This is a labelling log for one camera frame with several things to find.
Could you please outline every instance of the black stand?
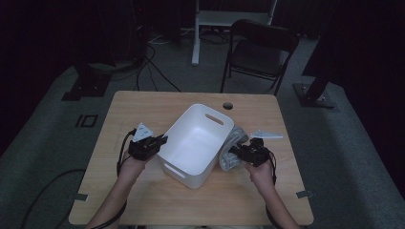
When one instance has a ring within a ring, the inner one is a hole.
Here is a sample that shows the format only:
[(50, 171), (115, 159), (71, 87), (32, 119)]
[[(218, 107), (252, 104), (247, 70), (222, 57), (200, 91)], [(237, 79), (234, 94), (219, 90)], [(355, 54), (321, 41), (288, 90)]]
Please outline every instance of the black stand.
[(311, 85), (293, 84), (302, 107), (334, 108), (325, 92), (328, 80), (315, 78)]
[(102, 97), (111, 79), (110, 74), (95, 73), (88, 64), (75, 65), (78, 78), (70, 92), (63, 95), (62, 101), (78, 101), (82, 96)]

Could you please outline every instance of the white desk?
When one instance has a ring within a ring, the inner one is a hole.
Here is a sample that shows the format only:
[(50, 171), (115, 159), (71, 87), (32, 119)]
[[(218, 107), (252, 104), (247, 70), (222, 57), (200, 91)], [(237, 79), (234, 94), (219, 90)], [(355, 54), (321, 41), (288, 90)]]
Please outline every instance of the white desk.
[(239, 19), (249, 19), (252, 21), (270, 25), (277, 0), (273, 0), (268, 13), (259, 12), (239, 12), (239, 11), (210, 11), (200, 10), (200, 0), (196, 0), (195, 18), (195, 38), (191, 64), (199, 65), (200, 62), (200, 25), (202, 26), (227, 26), (230, 27)]

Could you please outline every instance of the hand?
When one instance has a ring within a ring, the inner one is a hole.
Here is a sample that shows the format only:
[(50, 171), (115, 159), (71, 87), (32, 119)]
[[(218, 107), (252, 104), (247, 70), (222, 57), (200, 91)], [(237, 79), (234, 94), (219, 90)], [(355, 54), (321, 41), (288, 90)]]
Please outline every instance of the hand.
[(137, 178), (145, 169), (146, 163), (151, 159), (149, 158), (146, 161), (137, 160), (131, 157), (128, 154), (128, 151), (125, 151), (123, 159), (125, 160), (121, 166), (121, 170), (119, 172), (118, 179), (123, 180), (125, 182), (130, 182), (131, 185), (134, 185), (137, 181)]
[(267, 192), (270, 188), (274, 188), (272, 180), (272, 164), (268, 160), (259, 167), (254, 167), (250, 163), (244, 161), (245, 168), (250, 172), (250, 180), (254, 183), (261, 195)]

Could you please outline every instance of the wooden table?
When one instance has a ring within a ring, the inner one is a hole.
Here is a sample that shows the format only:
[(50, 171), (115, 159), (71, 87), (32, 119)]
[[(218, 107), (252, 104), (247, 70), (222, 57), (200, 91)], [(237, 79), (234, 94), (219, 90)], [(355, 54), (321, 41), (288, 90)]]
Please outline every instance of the wooden table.
[[(233, 109), (223, 108), (231, 102)], [(276, 97), (257, 94), (192, 94), (117, 92), (104, 121), (92, 158), (81, 183), (70, 223), (86, 224), (117, 179), (116, 163), (122, 140), (140, 122), (164, 134), (192, 105), (202, 103), (231, 117), (247, 134), (257, 130), (283, 134), (266, 139), (277, 158), (278, 190), (284, 204), (301, 225), (313, 222), (305, 190)], [(155, 156), (128, 197), (121, 224), (129, 225), (269, 225), (265, 203), (243, 167), (229, 172), (217, 163), (200, 189), (189, 189), (168, 176)]]

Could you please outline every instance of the basket handle hole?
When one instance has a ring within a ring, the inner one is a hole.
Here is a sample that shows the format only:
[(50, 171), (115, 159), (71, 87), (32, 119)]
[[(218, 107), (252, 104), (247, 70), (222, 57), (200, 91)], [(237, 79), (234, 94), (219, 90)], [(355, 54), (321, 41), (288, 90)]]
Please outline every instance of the basket handle hole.
[(223, 123), (220, 119), (216, 118), (215, 116), (213, 116), (213, 115), (211, 115), (211, 114), (205, 114), (205, 116), (206, 116), (207, 118), (211, 119), (212, 121), (214, 121), (214, 122), (220, 124), (220, 125), (224, 125), (224, 123)]

